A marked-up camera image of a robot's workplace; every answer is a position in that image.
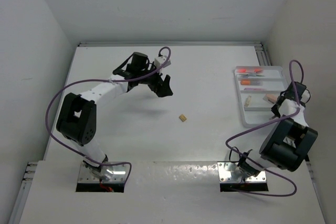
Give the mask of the tan eraser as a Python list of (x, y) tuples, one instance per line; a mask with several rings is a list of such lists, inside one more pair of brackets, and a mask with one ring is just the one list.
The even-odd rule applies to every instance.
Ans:
[(181, 114), (179, 117), (178, 117), (182, 122), (185, 122), (187, 120), (186, 116)]

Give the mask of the pink red highlighter pen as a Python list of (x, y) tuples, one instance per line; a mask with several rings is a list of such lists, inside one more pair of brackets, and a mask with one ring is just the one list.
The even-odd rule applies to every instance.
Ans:
[(263, 72), (262, 69), (237, 69), (237, 73), (240, 74), (260, 74)]

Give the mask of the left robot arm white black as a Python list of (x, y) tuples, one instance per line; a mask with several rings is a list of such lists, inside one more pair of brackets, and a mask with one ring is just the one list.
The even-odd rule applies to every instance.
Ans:
[(65, 96), (56, 129), (83, 154), (87, 168), (99, 173), (108, 163), (107, 155), (94, 140), (98, 108), (140, 84), (148, 86), (159, 98), (172, 96), (171, 77), (162, 76), (162, 69), (171, 64), (170, 57), (159, 52), (150, 61), (146, 54), (133, 52), (113, 70), (109, 79), (99, 81), (97, 86), (88, 91)]

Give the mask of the orange capped grey marker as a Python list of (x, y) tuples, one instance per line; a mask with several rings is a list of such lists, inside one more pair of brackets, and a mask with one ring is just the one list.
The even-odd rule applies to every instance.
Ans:
[(255, 81), (255, 80), (241, 80), (240, 84), (242, 86), (261, 86), (262, 81)]

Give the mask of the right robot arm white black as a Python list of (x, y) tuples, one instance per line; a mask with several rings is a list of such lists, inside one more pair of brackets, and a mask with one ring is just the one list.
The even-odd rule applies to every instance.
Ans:
[(270, 131), (259, 151), (249, 150), (240, 156), (238, 169), (246, 177), (276, 167), (296, 171), (305, 160), (318, 137), (318, 132), (305, 121), (304, 110), (308, 101), (306, 85), (291, 83), (281, 92), (271, 107), (274, 119), (281, 119)]

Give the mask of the white pink eraser box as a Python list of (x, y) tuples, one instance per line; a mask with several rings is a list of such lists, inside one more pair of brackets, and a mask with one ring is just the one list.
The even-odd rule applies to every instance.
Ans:
[(249, 105), (250, 105), (250, 102), (251, 102), (251, 96), (249, 95), (249, 96), (246, 98), (246, 101), (245, 101), (244, 107), (245, 107), (245, 108), (249, 107)]

